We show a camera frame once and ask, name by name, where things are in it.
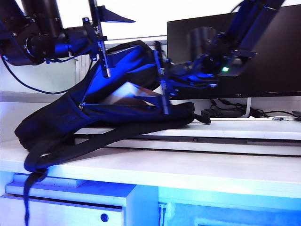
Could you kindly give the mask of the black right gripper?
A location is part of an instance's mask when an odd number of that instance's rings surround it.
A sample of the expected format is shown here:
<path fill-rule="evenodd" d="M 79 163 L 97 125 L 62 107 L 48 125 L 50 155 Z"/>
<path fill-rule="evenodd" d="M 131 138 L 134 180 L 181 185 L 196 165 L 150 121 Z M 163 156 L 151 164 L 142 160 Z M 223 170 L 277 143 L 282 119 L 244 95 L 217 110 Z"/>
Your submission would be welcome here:
<path fill-rule="evenodd" d="M 218 80 L 212 73 L 204 73 L 200 66 L 204 56 L 200 56 L 194 62 L 173 64 L 165 55 L 160 41 L 154 41 L 153 55 L 159 75 L 159 84 L 162 94 L 144 87 L 135 87 L 136 97 L 159 97 L 158 106 L 162 108 L 163 114 L 170 114 L 170 98 L 177 96 L 179 87 L 206 89 L 214 88 Z"/>

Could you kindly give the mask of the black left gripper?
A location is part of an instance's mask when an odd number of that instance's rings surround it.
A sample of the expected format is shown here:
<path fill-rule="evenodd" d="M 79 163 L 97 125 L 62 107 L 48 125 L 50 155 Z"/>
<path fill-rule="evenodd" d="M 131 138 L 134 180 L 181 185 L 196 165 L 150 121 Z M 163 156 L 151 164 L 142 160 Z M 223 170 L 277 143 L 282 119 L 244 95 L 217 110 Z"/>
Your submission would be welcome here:
<path fill-rule="evenodd" d="M 113 13 L 105 6 L 98 6 L 96 0 L 90 0 L 88 3 L 92 20 L 84 17 L 82 26 L 65 30 L 68 37 L 68 48 L 73 56 L 88 54 L 92 62 L 100 60 L 103 76 L 109 78 L 111 73 L 104 43 L 107 41 L 107 37 L 103 35 L 101 22 L 134 23 L 135 20 Z"/>

